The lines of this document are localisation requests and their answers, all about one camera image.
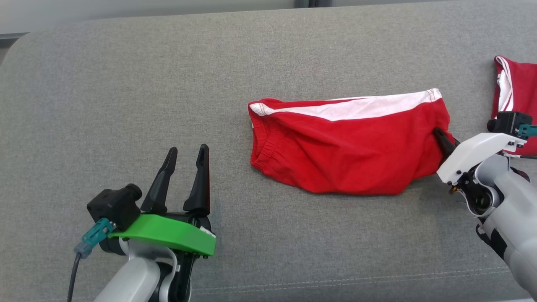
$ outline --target couch cushion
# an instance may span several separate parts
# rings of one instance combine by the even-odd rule
[[[246,105],[440,89],[450,131],[485,131],[493,58],[537,62],[537,4],[477,0],[89,21],[21,38],[0,67],[1,301],[63,300],[104,188],[147,192],[179,149],[168,208],[211,149],[216,254],[193,301],[523,298],[435,176],[400,196],[314,195],[249,165]],[[515,161],[537,177],[537,163]],[[91,301],[125,258],[82,261]]]

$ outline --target white stripe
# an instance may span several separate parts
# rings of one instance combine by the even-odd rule
[[[329,121],[383,117],[414,109],[419,104],[431,103],[442,98],[436,88],[404,95],[376,96],[353,99],[348,102],[320,106],[272,109],[263,103],[253,103],[250,108],[259,116],[278,112],[293,112],[319,117]]]
[[[511,69],[507,61],[501,57],[497,56],[496,61],[500,63],[503,67],[502,73],[499,75],[498,85],[500,87],[500,97],[498,99],[498,111],[512,111],[513,110],[513,82],[511,81]]]

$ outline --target folded clothing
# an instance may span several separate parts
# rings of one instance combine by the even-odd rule
[[[492,118],[500,111],[518,111],[537,119],[537,64],[517,63],[503,56],[495,57],[498,85],[494,94]],[[537,140],[530,138],[524,148],[511,155],[537,155]]]
[[[313,193],[399,194],[438,169],[433,129],[453,140],[438,89],[306,102],[264,98],[248,110],[251,165]]]

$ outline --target red shorts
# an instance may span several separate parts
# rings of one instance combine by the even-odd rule
[[[537,120],[537,64],[517,63],[506,57],[495,57],[498,70],[498,85],[492,106],[492,118],[498,111],[518,111]],[[529,138],[524,148],[516,152],[505,152],[516,155],[537,155],[537,139]]]
[[[438,89],[309,102],[265,98],[248,110],[252,166],[313,193],[399,194],[436,172],[442,154],[432,131],[447,133],[449,125]]]

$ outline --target wall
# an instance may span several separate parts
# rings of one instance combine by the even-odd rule
[[[294,6],[295,0],[0,0],[0,38],[91,19],[290,9]]]
[[[395,4],[395,3],[433,2],[433,1],[448,1],[448,0],[333,0],[332,6]]]

